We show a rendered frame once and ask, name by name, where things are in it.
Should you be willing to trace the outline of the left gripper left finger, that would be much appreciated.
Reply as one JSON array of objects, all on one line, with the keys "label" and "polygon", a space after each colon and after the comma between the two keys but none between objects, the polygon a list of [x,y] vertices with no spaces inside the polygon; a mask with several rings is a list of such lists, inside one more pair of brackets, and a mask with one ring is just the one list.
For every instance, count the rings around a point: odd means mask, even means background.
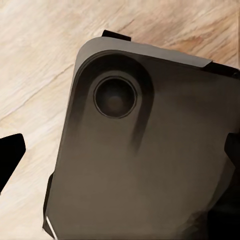
[{"label": "left gripper left finger", "polygon": [[0,138],[0,193],[26,152],[21,133]]}]

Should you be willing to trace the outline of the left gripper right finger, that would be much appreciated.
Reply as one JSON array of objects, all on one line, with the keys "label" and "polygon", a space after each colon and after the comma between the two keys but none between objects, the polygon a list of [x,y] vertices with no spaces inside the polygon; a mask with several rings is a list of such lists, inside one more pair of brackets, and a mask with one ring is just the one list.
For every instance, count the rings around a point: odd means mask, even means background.
[{"label": "left gripper right finger", "polygon": [[224,151],[240,173],[240,135],[235,133],[228,133]]}]

